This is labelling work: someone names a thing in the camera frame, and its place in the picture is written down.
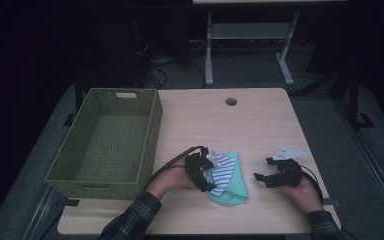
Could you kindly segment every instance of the floor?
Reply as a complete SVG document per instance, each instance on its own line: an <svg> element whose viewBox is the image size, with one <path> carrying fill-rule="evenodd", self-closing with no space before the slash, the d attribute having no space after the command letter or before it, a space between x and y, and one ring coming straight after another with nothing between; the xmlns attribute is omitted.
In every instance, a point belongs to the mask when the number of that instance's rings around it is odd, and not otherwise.
<svg viewBox="0 0 384 240"><path fill-rule="evenodd" d="M280 87L294 92L323 77L306 72L313 49L311 44L295 44L290 49L287 63L296 83L286 86L274 57L279 43L261 44L263 46L238 49L228 47L219 52L213 60L215 83L211 88ZM145 87L202 88L203 55L198 54L191 63L155 65L157 70L152 70L153 77ZM305 96L291 97L291 102L342 227L351 233L345 234L346 239L384 239L384 192L376 180L376 173L370 168L370 159L375 159L384 173L384 115L374 96L360 86L359 113L366 113L375 127L353 130L344 114L347 96L342 100L331 100L328 96L330 87L331 83L328 83ZM0 239L96 239L96 236L63 236L58 233L58 215L69 201L43 181L69 129L64 123L74 112L72 86L55 108L0 209ZM228 236L212 238L232 239ZM309 237L287 236L286 239Z"/></svg>

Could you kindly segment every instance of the towel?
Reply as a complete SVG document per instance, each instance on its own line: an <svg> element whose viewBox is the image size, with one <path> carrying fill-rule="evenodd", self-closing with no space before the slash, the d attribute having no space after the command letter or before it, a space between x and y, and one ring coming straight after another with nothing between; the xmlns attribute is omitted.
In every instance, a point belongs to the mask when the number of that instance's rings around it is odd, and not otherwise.
<svg viewBox="0 0 384 240"><path fill-rule="evenodd" d="M234 206L248 200L248 191L242 176L239 157L236 151L218 154L219 166L204 171L208 182L217 185L207 192L216 203L223 206Z"/></svg>

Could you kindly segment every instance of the hand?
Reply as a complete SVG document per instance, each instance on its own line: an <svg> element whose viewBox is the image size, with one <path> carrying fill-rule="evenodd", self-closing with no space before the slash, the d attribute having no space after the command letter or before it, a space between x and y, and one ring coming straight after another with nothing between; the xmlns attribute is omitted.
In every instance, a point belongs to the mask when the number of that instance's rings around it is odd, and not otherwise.
<svg viewBox="0 0 384 240"><path fill-rule="evenodd" d="M149 183L146 191L161 200L167 192L181 188L196 188L195 184L186 174L185 158L178 160L171 168L158 175L157 178Z"/></svg>
<svg viewBox="0 0 384 240"><path fill-rule="evenodd" d="M290 186L282 186L279 188L288 195L305 214L314 211L324 211L317 191L308 178L302 176L301 182L295 188Z"/></svg>

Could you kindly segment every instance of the green basket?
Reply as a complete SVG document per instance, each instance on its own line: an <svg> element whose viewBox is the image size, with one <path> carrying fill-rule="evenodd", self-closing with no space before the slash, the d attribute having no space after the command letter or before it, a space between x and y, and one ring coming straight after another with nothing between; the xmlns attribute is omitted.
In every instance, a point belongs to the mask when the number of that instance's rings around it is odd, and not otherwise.
<svg viewBox="0 0 384 240"><path fill-rule="evenodd" d="M45 182L70 198L135 199L153 172L162 112L157 90L92 88Z"/></svg>

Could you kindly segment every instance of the sleeve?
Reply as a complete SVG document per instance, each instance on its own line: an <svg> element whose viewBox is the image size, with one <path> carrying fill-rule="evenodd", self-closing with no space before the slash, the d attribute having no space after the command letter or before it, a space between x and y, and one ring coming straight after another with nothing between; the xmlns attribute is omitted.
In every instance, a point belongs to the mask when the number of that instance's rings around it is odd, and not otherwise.
<svg viewBox="0 0 384 240"><path fill-rule="evenodd" d="M336 226L330 212L315 211L307 215L311 235L315 240L343 240L344 237Z"/></svg>
<svg viewBox="0 0 384 240"><path fill-rule="evenodd" d="M161 206L154 195L143 192L123 214L108 223L98 240L142 239Z"/></svg>

